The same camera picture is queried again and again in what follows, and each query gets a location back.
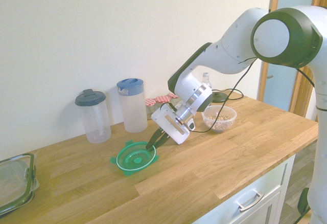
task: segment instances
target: kitchen counter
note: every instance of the kitchen counter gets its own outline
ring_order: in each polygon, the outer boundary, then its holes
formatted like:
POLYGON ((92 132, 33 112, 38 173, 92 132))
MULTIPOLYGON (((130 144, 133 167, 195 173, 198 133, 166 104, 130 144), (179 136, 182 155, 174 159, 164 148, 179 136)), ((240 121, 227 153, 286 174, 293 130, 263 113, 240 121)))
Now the kitchen counter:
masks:
MULTIPOLYGON (((192 223, 317 139, 314 121, 247 97, 226 105, 238 113, 232 129, 168 140, 159 161, 132 176, 110 158, 129 140, 148 141, 153 121, 140 133, 114 125, 101 144, 83 135, 33 151, 40 187, 1 224, 192 223)), ((195 124, 207 129, 200 113, 195 124)))

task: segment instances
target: door frame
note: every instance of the door frame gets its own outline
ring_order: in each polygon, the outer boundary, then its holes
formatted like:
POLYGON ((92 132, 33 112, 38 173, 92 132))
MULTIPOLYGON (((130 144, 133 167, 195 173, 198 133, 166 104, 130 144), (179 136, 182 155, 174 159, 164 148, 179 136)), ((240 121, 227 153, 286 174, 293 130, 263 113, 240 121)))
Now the door frame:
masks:
MULTIPOLYGON (((320 4, 320 0, 312 1, 312 5, 314 6, 318 6, 319 4, 320 4)), ((270 7, 269 7, 270 11, 276 10, 277 6, 278 6, 278 0, 270 0, 270 7)), ((269 68, 269 63, 263 62, 261 68, 260 87, 259 87, 259 95, 258 95, 258 100, 260 101, 264 101, 268 68, 269 68)), ((301 70, 304 71, 304 73, 306 73, 311 79, 313 78, 312 72, 307 66, 301 68, 301 70)), ((312 86, 306 78, 302 78, 302 77, 303 75, 298 72, 294 83, 292 100, 290 103, 289 111, 305 117, 310 102, 312 86)))

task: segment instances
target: drawer handle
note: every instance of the drawer handle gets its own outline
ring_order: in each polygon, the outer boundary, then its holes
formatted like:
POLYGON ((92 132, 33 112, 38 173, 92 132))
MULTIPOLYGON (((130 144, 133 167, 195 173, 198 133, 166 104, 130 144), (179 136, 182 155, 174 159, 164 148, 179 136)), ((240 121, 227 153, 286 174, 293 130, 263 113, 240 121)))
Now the drawer handle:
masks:
POLYGON ((244 212, 244 211, 247 211, 247 210, 251 209, 251 208, 252 208, 253 206, 255 206, 257 203, 259 203, 260 200, 264 197, 264 193, 259 193, 259 192, 257 192, 257 193, 256 193, 256 196, 258 196, 259 198, 258 198, 255 202, 251 203, 250 205, 248 205, 248 206, 243 206, 242 204, 240 204, 240 212, 241 212, 241 213, 244 212))

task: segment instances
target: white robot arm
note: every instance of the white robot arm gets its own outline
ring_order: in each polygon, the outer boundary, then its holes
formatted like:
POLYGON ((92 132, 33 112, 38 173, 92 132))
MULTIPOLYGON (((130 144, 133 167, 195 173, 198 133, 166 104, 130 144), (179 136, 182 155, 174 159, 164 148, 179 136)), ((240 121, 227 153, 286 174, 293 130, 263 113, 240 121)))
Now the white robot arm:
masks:
POLYGON ((315 6, 283 8, 268 13, 259 8, 245 11, 214 43, 206 43, 169 79, 169 90, 182 101, 164 104, 153 113, 159 129, 147 148, 159 147, 169 137, 183 143, 195 129, 193 116, 212 101, 211 89, 191 72, 199 65, 225 74, 246 69, 255 58, 301 68, 308 65, 316 82, 319 135, 313 180, 308 201, 310 224, 327 224, 327 9, 315 6))

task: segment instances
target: water filter jug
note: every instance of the water filter jug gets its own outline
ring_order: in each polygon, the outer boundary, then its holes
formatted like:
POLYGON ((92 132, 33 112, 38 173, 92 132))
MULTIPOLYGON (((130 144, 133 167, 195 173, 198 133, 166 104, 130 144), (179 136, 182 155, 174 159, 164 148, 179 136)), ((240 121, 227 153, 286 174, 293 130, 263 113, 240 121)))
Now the water filter jug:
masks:
POLYGON ((111 136, 106 96, 103 92, 86 89, 76 97, 75 104, 78 106, 83 120, 85 133, 91 143, 101 143, 111 136))
POLYGON ((143 80, 129 78, 117 83, 126 131, 137 133, 148 127, 143 80))

